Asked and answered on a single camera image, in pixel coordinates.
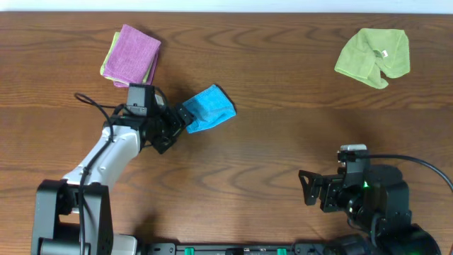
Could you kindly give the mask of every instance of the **purple cloth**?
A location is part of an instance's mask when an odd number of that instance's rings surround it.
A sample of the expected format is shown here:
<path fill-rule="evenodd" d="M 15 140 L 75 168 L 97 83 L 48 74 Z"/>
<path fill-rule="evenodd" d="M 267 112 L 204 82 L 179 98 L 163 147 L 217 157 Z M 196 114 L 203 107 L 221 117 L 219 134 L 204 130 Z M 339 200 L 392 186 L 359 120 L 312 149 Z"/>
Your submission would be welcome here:
<path fill-rule="evenodd" d="M 152 64 L 146 82 L 146 84 L 151 84 L 160 45 L 160 41 L 129 25 L 123 25 L 115 48 L 105 64 L 103 76 L 119 79 L 126 83 L 141 84 L 148 72 L 149 65 Z M 118 81 L 115 81 L 114 85 L 129 86 Z"/>

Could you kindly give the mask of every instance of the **light green towel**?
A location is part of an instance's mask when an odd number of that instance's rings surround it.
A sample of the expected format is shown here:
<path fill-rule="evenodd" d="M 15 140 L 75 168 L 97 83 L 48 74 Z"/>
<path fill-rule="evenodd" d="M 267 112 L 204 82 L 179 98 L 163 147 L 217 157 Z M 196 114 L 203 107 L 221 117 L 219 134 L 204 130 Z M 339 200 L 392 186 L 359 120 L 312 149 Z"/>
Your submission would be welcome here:
<path fill-rule="evenodd" d="M 362 28 L 341 50 L 335 71 L 376 89 L 389 83 L 389 78 L 409 73 L 409 39 L 404 30 Z"/>
<path fill-rule="evenodd" d="M 110 46 L 110 49 L 108 50 L 107 56 L 105 56 L 104 63 L 102 63 L 102 65 L 101 65 L 101 75 L 104 75 L 105 65 L 107 64 L 108 58 L 110 57 L 110 54 L 112 53 L 112 50 L 115 47 L 116 42 L 118 41 L 119 37 L 120 37 L 120 32 L 115 32 L 115 34 L 113 36 L 113 40 L 112 40 L 112 45 Z M 147 82 L 148 75 L 149 75 L 149 70 L 151 70 L 151 67 L 152 67 L 152 62 L 153 62 L 153 59 L 151 60 L 151 64 L 148 67 L 148 72 L 146 72 L 146 74 L 143 77 L 143 81 L 142 81 L 143 84 Z M 124 84 L 128 84 L 125 81 L 121 81 L 119 79 L 114 79 L 114 78 L 109 77 L 109 76 L 105 76 L 105 78 L 109 79 L 109 80 L 112 80 L 112 81 L 118 81 L 118 82 L 122 82 Z"/>

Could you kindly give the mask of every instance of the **brown wooden surface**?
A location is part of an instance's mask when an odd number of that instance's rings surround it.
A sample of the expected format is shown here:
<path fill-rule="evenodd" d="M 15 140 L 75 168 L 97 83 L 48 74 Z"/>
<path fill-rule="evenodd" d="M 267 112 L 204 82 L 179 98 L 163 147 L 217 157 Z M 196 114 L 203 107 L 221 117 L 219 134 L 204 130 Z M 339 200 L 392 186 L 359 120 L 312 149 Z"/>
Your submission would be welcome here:
<path fill-rule="evenodd" d="M 125 102 L 99 74 L 115 31 L 162 41 L 154 84 L 172 102 L 216 83 L 238 115 L 144 150 L 111 191 L 116 232 L 181 242 L 292 242 L 353 233 L 344 213 L 307 207 L 300 169 L 336 172 L 340 145 L 420 157 L 453 177 L 453 16 L 0 13 L 0 254 L 27 254 L 35 190 L 94 146 L 103 116 L 76 101 Z M 333 71 L 360 28 L 404 29 L 411 73 L 370 88 Z M 413 221 L 449 253 L 453 196 L 401 161 Z"/>

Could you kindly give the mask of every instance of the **towel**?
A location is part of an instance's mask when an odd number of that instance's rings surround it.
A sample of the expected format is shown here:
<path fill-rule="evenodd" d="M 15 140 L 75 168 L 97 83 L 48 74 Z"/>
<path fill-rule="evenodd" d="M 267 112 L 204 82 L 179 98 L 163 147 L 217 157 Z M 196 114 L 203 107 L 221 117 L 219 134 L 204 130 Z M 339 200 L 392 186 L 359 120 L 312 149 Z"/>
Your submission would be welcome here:
<path fill-rule="evenodd" d="M 233 104 L 216 85 L 187 100 L 183 105 L 194 115 L 194 121 L 186 128 L 189 134 L 213 128 L 236 115 Z"/>
<path fill-rule="evenodd" d="M 103 76 L 116 86 L 151 84 L 161 42 L 129 25 L 123 25 L 105 58 Z"/>
<path fill-rule="evenodd" d="M 389 83 L 389 78 L 409 73 L 409 39 L 404 30 L 363 28 L 341 50 L 335 71 L 376 89 Z"/>

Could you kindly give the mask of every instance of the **blue cloth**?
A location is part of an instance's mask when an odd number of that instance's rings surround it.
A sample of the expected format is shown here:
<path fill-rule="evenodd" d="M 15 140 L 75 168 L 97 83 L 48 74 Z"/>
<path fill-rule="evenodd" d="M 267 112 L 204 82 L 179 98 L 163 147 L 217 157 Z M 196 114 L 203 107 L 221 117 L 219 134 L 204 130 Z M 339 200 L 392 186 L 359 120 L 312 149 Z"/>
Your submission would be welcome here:
<path fill-rule="evenodd" d="M 213 128 L 236 115 L 233 104 L 216 85 L 187 100 L 183 105 L 194 115 L 194 121 L 186 128 L 189 134 Z"/>

